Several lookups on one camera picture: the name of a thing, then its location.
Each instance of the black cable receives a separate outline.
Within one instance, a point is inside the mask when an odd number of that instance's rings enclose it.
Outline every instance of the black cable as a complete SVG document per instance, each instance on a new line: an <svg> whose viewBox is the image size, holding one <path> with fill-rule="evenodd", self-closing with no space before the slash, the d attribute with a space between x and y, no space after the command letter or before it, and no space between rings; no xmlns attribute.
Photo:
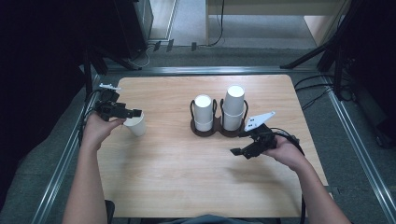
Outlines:
<svg viewBox="0 0 396 224"><path fill-rule="evenodd" d="M295 89L295 91L302 91L302 90L306 90L306 89L311 89L311 88L315 88L315 87L332 87L334 86L333 84L315 84L315 85L311 85L311 86L306 86L306 87L301 87L298 89Z"/></svg>
<svg viewBox="0 0 396 224"><path fill-rule="evenodd" d="M332 75L318 75L318 76L306 77L306 78L303 78L303 79L301 79L300 81L298 81L298 82L294 85L294 89L295 89L300 83L302 83L302 82L304 82L304 81L307 81L307 80L309 80L309 79L312 79L312 78L317 78L317 77L334 77L334 76L332 76Z"/></svg>
<svg viewBox="0 0 396 224"><path fill-rule="evenodd" d="M316 97L315 99L311 100L310 102L306 103L305 105L302 106L302 110L306 110L308 107L310 107L311 105L313 105L315 103L316 100L318 100L319 98L321 98L322 96L324 96L326 93L331 92L332 89L328 88L326 89L326 91L324 91L320 96Z"/></svg>
<svg viewBox="0 0 396 224"><path fill-rule="evenodd" d="M220 23L220 36L219 36L219 39L215 43L208 44L208 45L199 45L199 46L213 47L213 46L217 45L219 43L219 41L221 40L222 33L223 33L224 1L225 0L223 0L222 4L221 4L221 20L220 20L221 23Z"/></svg>

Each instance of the forearm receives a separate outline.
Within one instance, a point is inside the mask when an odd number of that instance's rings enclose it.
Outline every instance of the forearm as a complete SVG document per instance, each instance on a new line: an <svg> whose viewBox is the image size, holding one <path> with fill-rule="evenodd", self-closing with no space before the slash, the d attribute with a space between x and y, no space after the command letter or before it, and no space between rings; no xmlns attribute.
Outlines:
<svg viewBox="0 0 396 224"><path fill-rule="evenodd" d="M106 223L105 196L96 150L81 147L64 223Z"/></svg>
<svg viewBox="0 0 396 224"><path fill-rule="evenodd" d="M309 162L296 173L300 179L310 223L350 223L323 187L318 174Z"/></svg>

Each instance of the person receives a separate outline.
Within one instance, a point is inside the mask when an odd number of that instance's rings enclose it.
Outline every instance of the person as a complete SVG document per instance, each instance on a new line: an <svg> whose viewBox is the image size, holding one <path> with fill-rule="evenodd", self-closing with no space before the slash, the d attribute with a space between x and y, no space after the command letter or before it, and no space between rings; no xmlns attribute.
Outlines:
<svg viewBox="0 0 396 224"><path fill-rule="evenodd" d="M110 136L111 131L123 122L124 119L104 121L95 112L89 115L78 153L75 178L64 210L64 224L107 223L97 151L102 142ZM289 166L297 174L309 222L351 223L323 187L318 174L306 157L286 138L277 136L276 141L275 149L266 150L262 154Z"/></svg>

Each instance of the tabletop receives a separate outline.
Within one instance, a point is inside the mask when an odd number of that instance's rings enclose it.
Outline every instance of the tabletop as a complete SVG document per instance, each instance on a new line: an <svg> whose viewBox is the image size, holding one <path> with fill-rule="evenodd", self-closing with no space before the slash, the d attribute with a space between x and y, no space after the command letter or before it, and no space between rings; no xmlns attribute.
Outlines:
<svg viewBox="0 0 396 224"><path fill-rule="evenodd" d="M245 88L247 117L275 111L266 125L296 135L327 185L289 76L126 77L118 102L142 109L147 130L135 137L119 127L98 152L105 198L116 205L114 217L301 214L302 192L293 171L263 155L247 160L230 152L246 147L251 138L192 132L191 100L207 94L219 102L235 84Z"/></svg>

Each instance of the wire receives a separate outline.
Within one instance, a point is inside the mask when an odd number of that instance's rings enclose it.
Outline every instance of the wire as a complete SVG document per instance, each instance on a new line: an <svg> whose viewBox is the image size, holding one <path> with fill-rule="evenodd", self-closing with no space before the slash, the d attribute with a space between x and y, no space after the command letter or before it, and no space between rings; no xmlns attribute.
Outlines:
<svg viewBox="0 0 396 224"><path fill-rule="evenodd" d="M311 86L306 86L306 87L301 87L299 89L296 89L295 91L302 91L302 90L306 90L306 89L311 89L311 88L315 88L315 87L333 87L333 84L315 84L315 85L311 85Z"/></svg>
<svg viewBox="0 0 396 224"><path fill-rule="evenodd" d="M315 103L316 100L318 100L319 98L321 98L322 96L324 96L326 93L331 92L332 89L328 88L326 89L326 91L324 91L320 96L316 97L315 99L311 100L310 102L308 102L307 104L302 106L303 110L306 110L308 107L310 107L311 105L313 105Z"/></svg>
<svg viewBox="0 0 396 224"><path fill-rule="evenodd" d="M332 76L332 75L318 75L318 76L306 77L306 78L303 78L303 79L301 79L300 81L298 81L298 82L294 85L294 89L295 89L300 83L302 83L302 82L304 82L304 81L307 81L307 80L309 80L309 79L312 79L312 78L317 78L317 77L334 77L334 76Z"/></svg>
<svg viewBox="0 0 396 224"><path fill-rule="evenodd" d="M212 44L208 44L208 45L198 45L198 46L200 46L200 47L214 47L215 45L217 45L218 43L219 43L219 41L221 40L221 38L222 38L222 34L223 34L223 18L224 18L224 1L225 0L222 0L222 4L221 4L221 22L220 22L220 36L219 36L219 39L216 41L216 42L214 42L214 43L212 43Z"/></svg>
<svg viewBox="0 0 396 224"><path fill-rule="evenodd" d="M149 65L149 54L148 54L148 50L149 50L149 49L152 49L152 48L154 48L154 45L151 45L151 46L149 46L148 48L146 48L146 50L144 50L144 52L145 52L145 54L146 54L146 57L147 57L147 59L148 59L148 61L147 61L145 64L140 65L140 64L137 64L137 63L133 63L134 60L136 60L137 58L139 58L139 57L141 56L141 53L140 53L137 57L135 57L134 59L128 60L128 63L129 63L129 64L132 64L132 65L134 65L134 66L136 66L136 67L146 67L147 65Z"/></svg>

